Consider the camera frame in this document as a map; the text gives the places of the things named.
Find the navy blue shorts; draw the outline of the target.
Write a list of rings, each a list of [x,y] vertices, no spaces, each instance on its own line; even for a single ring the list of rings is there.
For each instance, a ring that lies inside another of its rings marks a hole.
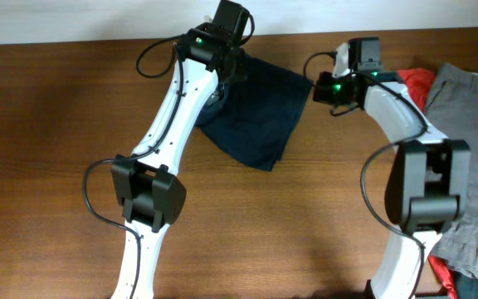
[[[226,86],[221,100],[202,108],[195,125],[233,159],[270,172],[300,120],[311,85],[251,56],[246,70],[244,81]]]

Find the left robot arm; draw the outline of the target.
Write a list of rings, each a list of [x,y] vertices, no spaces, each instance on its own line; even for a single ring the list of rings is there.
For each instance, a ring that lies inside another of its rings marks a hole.
[[[111,167],[122,207],[124,255],[115,298],[151,298],[160,248],[178,219],[187,190],[178,170],[202,108],[218,100],[223,87],[246,77],[243,33],[250,12],[221,1],[214,18],[179,36],[173,45],[173,77],[159,112],[131,156]]]

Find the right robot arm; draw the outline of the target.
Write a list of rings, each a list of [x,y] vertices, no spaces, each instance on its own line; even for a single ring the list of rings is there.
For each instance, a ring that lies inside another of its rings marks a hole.
[[[388,144],[364,162],[359,185],[372,209],[366,174],[381,154],[395,158],[384,194],[387,214],[373,217],[390,232],[383,260],[367,281],[366,298],[414,298],[431,250],[466,210],[471,150],[464,140],[451,140],[423,114],[395,71],[385,71],[376,37],[353,38],[327,54],[332,71],[320,73],[313,99],[331,105],[331,115],[357,109],[370,116]]]

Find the red cloth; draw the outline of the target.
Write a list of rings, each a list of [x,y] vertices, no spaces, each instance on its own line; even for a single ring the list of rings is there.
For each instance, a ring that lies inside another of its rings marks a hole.
[[[421,112],[425,111],[428,94],[436,75],[433,71],[423,68],[415,68],[398,71],[408,88],[408,94]],[[458,299],[458,292],[451,271],[447,268],[446,262],[439,257],[430,255],[429,263],[437,277],[438,281],[446,289],[446,294],[450,299]]]

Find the grey garment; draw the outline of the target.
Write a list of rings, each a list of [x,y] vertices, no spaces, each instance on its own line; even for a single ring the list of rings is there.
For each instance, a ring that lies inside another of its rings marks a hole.
[[[429,91],[425,116],[450,139],[464,140],[471,149],[466,211],[443,234],[432,255],[478,279],[478,74],[443,64]]]

